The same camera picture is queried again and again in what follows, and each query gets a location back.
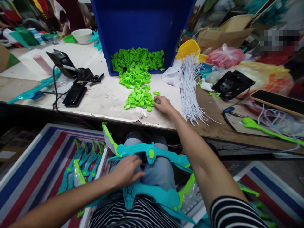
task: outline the pink plastic bag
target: pink plastic bag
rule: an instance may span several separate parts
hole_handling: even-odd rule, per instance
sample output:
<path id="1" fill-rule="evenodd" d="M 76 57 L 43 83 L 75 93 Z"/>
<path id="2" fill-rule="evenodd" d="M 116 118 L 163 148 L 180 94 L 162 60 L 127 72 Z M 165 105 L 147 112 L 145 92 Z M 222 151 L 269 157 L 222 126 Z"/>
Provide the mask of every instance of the pink plastic bag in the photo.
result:
<path id="1" fill-rule="evenodd" d="M 238 65 L 244 59 L 245 54 L 241 49 L 228 47 L 227 44 L 223 44 L 221 48 L 214 50 L 208 55 L 206 63 L 227 69 Z"/>

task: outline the bundle of white strings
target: bundle of white strings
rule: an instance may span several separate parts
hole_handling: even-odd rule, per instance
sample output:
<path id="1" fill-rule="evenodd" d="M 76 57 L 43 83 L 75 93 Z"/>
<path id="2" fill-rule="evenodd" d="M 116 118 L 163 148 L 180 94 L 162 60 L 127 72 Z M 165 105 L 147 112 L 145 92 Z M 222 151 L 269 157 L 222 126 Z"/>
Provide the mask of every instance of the bundle of white strings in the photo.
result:
<path id="1" fill-rule="evenodd" d="M 190 120 L 193 126 L 195 123 L 199 124 L 197 119 L 200 119 L 206 125 L 208 125 L 206 122 L 209 121 L 209 119 L 206 118 L 209 116 L 203 112 L 196 100 L 195 89 L 198 81 L 200 80 L 201 67 L 198 62 L 198 54 L 199 53 L 192 53 L 191 55 L 187 55 L 182 58 L 183 65 L 181 67 L 180 75 L 180 80 L 182 82 L 181 100 L 183 106 L 183 117 L 185 120 Z"/>

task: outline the black and white striped shirt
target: black and white striped shirt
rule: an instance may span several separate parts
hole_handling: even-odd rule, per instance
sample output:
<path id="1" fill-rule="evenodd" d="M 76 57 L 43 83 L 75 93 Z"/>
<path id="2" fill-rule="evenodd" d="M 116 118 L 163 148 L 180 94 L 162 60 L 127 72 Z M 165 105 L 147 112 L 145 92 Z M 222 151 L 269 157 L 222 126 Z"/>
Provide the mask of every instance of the black and white striped shirt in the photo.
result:
<path id="1" fill-rule="evenodd" d="M 215 199 L 210 207 L 210 216 L 213 228 L 268 228 L 248 203 L 231 196 Z M 100 227 L 180 228 L 181 225 L 167 216 L 151 198 L 141 195 L 135 198 L 129 211 L 123 198 L 97 209 L 89 228 Z"/>

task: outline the workbench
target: workbench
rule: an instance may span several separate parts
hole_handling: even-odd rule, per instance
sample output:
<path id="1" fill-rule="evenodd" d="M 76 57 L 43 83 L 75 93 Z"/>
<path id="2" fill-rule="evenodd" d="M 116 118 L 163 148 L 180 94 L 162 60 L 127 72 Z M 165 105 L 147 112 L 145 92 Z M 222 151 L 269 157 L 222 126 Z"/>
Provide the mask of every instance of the workbench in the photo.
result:
<path id="1" fill-rule="evenodd" d="M 134 109 L 124 109 L 126 99 L 131 89 L 120 85 L 118 77 L 111 77 L 108 73 L 106 60 L 102 51 L 93 47 L 93 43 L 88 45 L 60 43 L 50 45 L 43 50 L 34 49 L 18 57 L 20 63 L 0 73 L 0 101 L 7 102 L 19 94 L 37 86 L 39 81 L 48 78 L 49 75 L 33 60 L 34 55 L 41 55 L 46 62 L 53 66 L 53 62 L 46 54 L 46 51 L 53 52 L 53 49 L 65 52 L 76 68 L 89 68 L 93 74 L 104 77 L 101 83 L 87 86 L 88 91 L 77 108 L 66 108 L 62 101 L 58 100 L 58 109 L 61 112 L 93 117 L 101 120 L 123 122 L 129 124 L 141 124 L 142 126 L 160 128 L 164 130 L 175 130 L 173 123 L 168 116 L 159 112 L 155 107 L 151 112 L 146 109 L 136 107 Z M 60 76 L 57 82 L 58 93 L 64 93 L 72 85 L 72 80 Z M 162 81 L 161 74 L 154 74 L 151 77 L 150 93 L 157 91 L 160 95 L 166 96 L 173 107 L 182 113 L 181 93 L 177 87 L 170 86 Z M 54 88 L 47 88 L 46 97 L 41 101 L 20 100 L 18 104 L 30 107 L 37 107 L 46 110 L 53 110 L 55 95 L 52 93 Z M 252 145 L 253 147 L 270 148 L 273 150 L 286 150 L 294 147 L 293 143 L 283 140 L 241 134 L 234 131 L 223 119 L 222 111 L 218 108 L 214 99 L 202 89 L 196 90 L 197 101 L 208 116 L 219 123 L 210 120 L 209 126 L 200 122 L 198 126 L 192 126 L 201 136 L 214 140 L 227 141 L 239 145 Z"/>

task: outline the pink bottle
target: pink bottle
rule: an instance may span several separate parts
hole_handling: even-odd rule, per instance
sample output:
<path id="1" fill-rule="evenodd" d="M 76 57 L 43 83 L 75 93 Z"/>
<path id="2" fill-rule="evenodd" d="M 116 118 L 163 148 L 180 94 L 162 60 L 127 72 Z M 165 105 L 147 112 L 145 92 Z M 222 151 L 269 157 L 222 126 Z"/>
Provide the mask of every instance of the pink bottle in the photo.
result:
<path id="1" fill-rule="evenodd" d="M 42 69 L 48 74 L 52 75 L 53 70 L 49 66 L 49 64 L 44 60 L 44 58 L 41 55 L 35 55 L 33 59 L 42 67 Z"/>

